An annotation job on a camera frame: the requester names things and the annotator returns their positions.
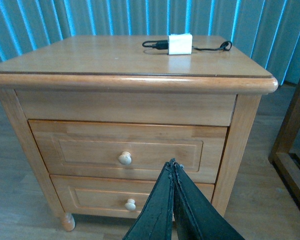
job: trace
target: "wooden nightstand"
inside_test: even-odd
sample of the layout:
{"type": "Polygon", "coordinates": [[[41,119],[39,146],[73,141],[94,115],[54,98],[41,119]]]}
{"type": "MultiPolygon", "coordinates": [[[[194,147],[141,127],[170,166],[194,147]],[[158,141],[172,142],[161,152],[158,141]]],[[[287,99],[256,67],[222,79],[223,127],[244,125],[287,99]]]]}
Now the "wooden nightstand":
{"type": "Polygon", "coordinates": [[[136,218],[171,158],[225,213],[261,95],[278,82],[235,47],[141,46],[165,38],[76,36],[0,63],[0,101],[66,230],[71,213],[136,218]]]}

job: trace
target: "drawer knob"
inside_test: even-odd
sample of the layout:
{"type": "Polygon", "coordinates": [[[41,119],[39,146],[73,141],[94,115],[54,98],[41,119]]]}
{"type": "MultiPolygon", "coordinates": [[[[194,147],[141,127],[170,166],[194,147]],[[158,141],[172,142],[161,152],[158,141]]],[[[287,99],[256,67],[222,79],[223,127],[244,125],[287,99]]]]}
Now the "drawer knob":
{"type": "Polygon", "coordinates": [[[130,152],[124,151],[118,160],[122,165],[129,165],[132,161],[130,152]]]}
{"type": "Polygon", "coordinates": [[[128,211],[134,211],[136,210],[136,201],[133,200],[133,199],[128,199],[128,201],[126,202],[126,204],[124,205],[125,208],[128,210],[128,211]]]}

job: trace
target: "white charger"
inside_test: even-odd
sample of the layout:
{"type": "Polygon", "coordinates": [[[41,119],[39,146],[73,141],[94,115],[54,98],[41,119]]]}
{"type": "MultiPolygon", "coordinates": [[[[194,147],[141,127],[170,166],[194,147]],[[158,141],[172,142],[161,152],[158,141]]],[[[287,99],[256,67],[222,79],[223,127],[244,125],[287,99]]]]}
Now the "white charger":
{"type": "Polygon", "coordinates": [[[192,52],[192,35],[190,33],[172,34],[168,36],[169,55],[187,55],[192,52]]]}

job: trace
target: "charger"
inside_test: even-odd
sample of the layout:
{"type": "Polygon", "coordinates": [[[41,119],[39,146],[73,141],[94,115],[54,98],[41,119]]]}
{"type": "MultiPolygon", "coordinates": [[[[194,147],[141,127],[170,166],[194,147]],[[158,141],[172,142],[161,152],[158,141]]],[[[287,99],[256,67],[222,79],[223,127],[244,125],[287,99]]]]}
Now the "charger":
{"type": "Polygon", "coordinates": [[[198,51],[229,51],[232,48],[231,41],[224,41],[218,48],[199,48],[192,46],[192,35],[172,34],[168,36],[168,40],[148,40],[142,43],[145,48],[153,48],[158,50],[168,50],[169,55],[188,55],[192,49],[198,51]]]}

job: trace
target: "bottom drawer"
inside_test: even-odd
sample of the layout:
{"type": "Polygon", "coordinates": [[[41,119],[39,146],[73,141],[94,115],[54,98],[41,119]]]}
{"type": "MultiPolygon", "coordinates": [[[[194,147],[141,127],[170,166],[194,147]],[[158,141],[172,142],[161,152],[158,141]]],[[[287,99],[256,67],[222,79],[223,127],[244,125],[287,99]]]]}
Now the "bottom drawer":
{"type": "MultiPolygon", "coordinates": [[[[120,218],[137,218],[155,181],[51,175],[52,182],[66,212],[120,218]],[[125,204],[135,200],[136,209],[125,204]]],[[[196,184],[211,201],[213,184],[196,184]]]]}

